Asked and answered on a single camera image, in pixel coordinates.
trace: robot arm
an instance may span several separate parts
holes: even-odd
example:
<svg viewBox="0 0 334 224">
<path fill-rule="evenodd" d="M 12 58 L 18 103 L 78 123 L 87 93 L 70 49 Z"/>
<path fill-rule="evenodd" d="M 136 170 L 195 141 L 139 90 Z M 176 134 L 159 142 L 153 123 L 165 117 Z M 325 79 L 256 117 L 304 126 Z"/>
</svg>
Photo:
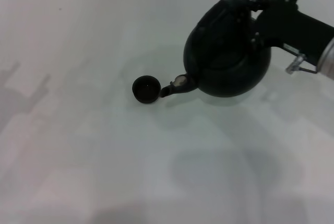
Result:
<svg viewBox="0 0 334 224">
<path fill-rule="evenodd" d="M 276 46 L 296 56 L 287 68 L 320 72 L 334 79 L 334 28 L 298 11 L 297 0 L 244 0 L 251 11 L 262 10 L 250 27 L 254 49 Z M 306 61 L 316 67 L 300 67 Z"/>
</svg>

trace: black teapot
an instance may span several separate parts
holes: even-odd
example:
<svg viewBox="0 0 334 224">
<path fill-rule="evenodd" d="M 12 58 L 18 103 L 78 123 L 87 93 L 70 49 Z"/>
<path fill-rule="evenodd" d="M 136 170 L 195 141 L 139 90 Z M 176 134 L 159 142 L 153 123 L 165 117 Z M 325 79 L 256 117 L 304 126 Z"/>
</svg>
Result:
<svg viewBox="0 0 334 224">
<path fill-rule="evenodd" d="M 186 74 L 161 89 L 160 97 L 195 89 L 233 97 L 255 87 L 265 75 L 270 48 L 254 49 L 248 32 L 253 19 L 244 0 L 221 0 L 200 20 L 184 48 Z"/>
</svg>

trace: teapot spout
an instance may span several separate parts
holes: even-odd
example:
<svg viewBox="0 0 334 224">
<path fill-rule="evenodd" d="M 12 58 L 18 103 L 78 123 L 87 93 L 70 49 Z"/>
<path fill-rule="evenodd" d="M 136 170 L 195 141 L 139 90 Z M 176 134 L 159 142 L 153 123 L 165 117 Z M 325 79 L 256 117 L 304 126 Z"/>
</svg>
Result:
<svg viewBox="0 0 334 224">
<path fill-rule="evenodd" d="M 160 97 L 164 98 L 175 93 L 191 92 L 197 89 L 197 85 L 187 74 L 179 75 L 169 86 L 161 89 Z"/>
</svg>

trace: metal cylinder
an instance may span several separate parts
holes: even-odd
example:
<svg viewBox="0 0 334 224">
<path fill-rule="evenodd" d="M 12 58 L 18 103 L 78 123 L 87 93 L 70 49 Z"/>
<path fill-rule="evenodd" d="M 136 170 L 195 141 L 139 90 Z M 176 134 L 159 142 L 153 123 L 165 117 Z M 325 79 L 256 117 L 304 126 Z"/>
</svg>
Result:
<svg viewBox="0 0 334 224">
<path fill-rule="evenodd" d="M 334 38 L 329 42 L 321 55 L 317 71 L 334 80 Z"/>
</svg>

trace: small black bowl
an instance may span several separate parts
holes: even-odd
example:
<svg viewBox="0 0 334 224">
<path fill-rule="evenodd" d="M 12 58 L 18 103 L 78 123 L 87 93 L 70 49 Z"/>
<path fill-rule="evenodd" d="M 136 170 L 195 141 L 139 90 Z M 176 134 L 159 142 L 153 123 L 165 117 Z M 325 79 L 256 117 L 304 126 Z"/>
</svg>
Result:
<svg viewBox="0 0 334 224">
<path fill-rule="evenodd" d="M 152 76 L 141 76 L 132 85 L 132 92 L 136 99 L 144 104 L 155 102 L 161 90 L 159 81 Z"/>
</svg>

